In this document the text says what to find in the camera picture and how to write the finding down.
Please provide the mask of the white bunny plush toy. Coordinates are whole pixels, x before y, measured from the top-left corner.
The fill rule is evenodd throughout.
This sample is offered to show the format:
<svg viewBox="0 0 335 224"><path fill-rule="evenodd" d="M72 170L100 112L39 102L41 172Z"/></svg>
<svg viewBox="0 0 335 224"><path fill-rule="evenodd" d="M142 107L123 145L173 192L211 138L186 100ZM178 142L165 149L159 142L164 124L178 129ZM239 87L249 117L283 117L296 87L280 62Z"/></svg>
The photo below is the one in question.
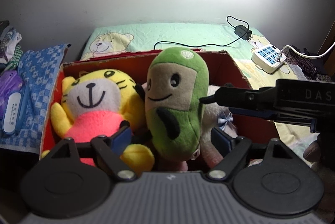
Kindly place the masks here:
<svg viewBox="0 0 335 224"><path fill-rule="evenodd" d="M233 124L233 115L229 108L217 103L205 105L204 108L199 146L202 158L210 169L223 160L223 157L211 142L211 130L214 127L219 127L233 138L237 137L237 128Z"/></svg>

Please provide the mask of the green plush toy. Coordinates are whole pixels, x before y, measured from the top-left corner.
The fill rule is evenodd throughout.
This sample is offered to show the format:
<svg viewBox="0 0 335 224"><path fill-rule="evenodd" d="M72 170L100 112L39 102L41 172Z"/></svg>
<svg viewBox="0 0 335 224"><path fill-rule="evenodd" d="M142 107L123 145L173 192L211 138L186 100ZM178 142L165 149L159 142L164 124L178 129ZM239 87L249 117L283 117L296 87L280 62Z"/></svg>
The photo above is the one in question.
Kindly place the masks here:
<svg viewBox="0 0 335 224"><path fill-rule="evenodd" d="M167 48L151 62L145 117L152 144L167 161L188 161L197 152L204 114L200 99L208 87L207 64L189 48Z"/></svg>

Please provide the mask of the red cardboard box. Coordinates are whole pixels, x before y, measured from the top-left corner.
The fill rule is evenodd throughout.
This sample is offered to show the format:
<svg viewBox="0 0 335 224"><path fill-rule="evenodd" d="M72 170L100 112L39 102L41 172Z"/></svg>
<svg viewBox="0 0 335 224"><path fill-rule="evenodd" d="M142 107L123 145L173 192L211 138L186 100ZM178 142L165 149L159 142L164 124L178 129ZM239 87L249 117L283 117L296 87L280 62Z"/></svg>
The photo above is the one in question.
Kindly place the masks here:
<svg viewBox="0 0 335 224"><path fill-rule="evenodd" d="M209 70L210 84L223 86L231 83L234 87L251 89L247 78L226 51L208 52L195 49L206 62ZM65 77L78 77L81 71L93 72L100 69L118 69L132 77L135 82L143 84L147 81L147 71L159 50L144 52L123 52L86 61L63 63L57 74L53 94L49 105L60 102L62 96L62 80ZM253 143L267 143L272 138L278 138L279 133L275 124L260 118L234 115L234 124L238 134L252 140Z"/></svg>

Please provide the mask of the dark striped clothing pile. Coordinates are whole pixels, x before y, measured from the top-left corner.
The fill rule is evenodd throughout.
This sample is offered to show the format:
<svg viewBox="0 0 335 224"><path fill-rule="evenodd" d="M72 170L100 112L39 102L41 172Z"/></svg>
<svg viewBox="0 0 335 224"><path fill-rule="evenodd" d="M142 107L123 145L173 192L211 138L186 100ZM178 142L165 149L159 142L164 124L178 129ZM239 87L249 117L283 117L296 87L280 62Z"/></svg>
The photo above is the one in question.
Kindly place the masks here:
<svg viewBox="0 0 335 224"><path fill-rule="evenodd" d="M305 78L313 81L328 81L329 76L324 69L323 58L307 59L297 55L291 49L285 50L287 62L291 65L298 66Z"/></svg>

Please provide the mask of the yellow tiger plush toy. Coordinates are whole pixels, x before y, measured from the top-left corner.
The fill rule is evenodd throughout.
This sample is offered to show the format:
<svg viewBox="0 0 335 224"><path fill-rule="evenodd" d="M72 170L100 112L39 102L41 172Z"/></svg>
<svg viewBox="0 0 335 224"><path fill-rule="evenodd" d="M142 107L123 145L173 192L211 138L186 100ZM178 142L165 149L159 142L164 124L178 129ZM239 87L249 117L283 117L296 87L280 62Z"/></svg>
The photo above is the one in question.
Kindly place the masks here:
<svg viewBox="0 0 335 224"><path fill-rule="evenodd" d="M50 108L50 122L60 138L90 142L111 136L127 121L134 134L145 130L144 101L140 85L117 69L101 69L78 79L62 80L62 97Z"/></svg>

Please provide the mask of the white blue power strip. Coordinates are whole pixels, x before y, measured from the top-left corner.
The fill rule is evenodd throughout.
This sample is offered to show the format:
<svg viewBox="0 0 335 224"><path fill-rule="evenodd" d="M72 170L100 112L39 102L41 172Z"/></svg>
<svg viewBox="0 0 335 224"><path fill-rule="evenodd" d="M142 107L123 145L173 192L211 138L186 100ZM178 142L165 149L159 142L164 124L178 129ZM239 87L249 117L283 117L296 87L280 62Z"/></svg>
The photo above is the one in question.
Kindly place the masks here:
<svg viewBox="0 0 335 224"><path fill-rule="evenodd" d="M280 49L272 44L268 44L261 48L257 48L253 52L251 60L257 67L259 67L259 69L268 74L273 74L285 63L286 56L281 53Z"/></svg>

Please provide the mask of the black power adapter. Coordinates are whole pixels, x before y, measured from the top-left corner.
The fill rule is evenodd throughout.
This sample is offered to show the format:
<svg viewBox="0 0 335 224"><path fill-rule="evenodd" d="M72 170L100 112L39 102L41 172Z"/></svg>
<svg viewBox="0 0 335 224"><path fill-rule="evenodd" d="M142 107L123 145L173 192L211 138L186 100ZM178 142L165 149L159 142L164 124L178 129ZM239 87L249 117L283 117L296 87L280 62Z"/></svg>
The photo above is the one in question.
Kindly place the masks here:
<svg viewBox="0 0 335 224"><path fill-rule="evenodd" d="M234 29L234 33L243 40L248 40L252 35L252 31L244 25L237 25Z"/></svg>

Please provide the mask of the white blue case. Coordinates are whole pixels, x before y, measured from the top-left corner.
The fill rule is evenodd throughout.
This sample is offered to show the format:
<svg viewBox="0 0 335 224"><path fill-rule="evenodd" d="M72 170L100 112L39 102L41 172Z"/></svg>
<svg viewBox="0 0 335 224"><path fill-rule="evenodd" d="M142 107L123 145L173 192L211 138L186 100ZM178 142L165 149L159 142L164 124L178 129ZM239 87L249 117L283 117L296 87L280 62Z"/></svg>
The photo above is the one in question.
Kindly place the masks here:
<svg viewBox="0 0 335 224"><path fill-rule="evenodd" d="M13 92L8 98L2 120L2 131L6 135L12 135L16 130L19 119L21 99L22 94L20 92Z"/></svg>

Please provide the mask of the blue checkered towel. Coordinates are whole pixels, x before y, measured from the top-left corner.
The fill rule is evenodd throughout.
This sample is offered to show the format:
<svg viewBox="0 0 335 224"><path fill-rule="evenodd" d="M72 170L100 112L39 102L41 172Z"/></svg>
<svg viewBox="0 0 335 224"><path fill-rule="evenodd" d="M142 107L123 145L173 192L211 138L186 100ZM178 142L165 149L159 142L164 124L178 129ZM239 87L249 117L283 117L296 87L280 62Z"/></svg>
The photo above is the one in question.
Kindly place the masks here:
<svg viewBox="0 0 335 224"><path fill-rule="evenodd" d="M18 74L29 87L27 108L19 132L10 137L1 134L2 149L39 153L50 99L69 47L70 44L59 44L23 54Z"/></svg>

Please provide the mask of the green yellow baby blanket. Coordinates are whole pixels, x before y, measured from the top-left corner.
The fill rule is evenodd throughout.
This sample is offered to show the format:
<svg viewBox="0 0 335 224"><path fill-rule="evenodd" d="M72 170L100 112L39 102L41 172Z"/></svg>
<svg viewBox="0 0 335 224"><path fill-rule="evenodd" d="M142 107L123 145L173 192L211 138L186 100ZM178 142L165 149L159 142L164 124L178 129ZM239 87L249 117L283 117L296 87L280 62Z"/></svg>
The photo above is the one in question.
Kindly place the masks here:
<svg viewBox="0 0 335 224"><path fill-rule="evenodd" d="M180 44L200 46L204 51L227 51L254 89L273 86L279 78L304 78L301 69L289 63L273 74L258 69L251 60L256 47L247 40L239 39L233 27L228 25L146 23L99 27L88 38L81 60L122 52L159 50Z"/></svg>

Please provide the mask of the purple tissue pack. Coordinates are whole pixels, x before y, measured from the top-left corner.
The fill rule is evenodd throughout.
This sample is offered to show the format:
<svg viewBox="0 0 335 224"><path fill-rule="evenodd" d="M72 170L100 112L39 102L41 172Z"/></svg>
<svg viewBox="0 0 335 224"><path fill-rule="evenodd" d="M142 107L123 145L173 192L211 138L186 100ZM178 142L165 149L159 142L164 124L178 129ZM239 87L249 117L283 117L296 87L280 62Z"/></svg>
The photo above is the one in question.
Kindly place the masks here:
<svg viewBox="0 0 335 224"><path fill-rule="evenodd" d="M0 79L0 104L1 119L6 109L9 96L12 92L20 91L24 82L15 70L7 70L1 74Z"/></svg>

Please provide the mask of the folded clothes pile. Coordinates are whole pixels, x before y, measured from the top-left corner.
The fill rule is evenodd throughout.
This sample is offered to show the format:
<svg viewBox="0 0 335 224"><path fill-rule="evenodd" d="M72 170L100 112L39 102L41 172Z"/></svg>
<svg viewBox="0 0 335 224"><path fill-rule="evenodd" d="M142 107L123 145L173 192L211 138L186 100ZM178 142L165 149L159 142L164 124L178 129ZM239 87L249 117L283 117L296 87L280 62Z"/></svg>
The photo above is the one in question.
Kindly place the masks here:
<svg viewBox="0 0 335 224"><path fill-rule="evenodd" d="M10 21L1 21L1 72L15 70L23 51L20 46L22 36L10 25Z"/></svg>

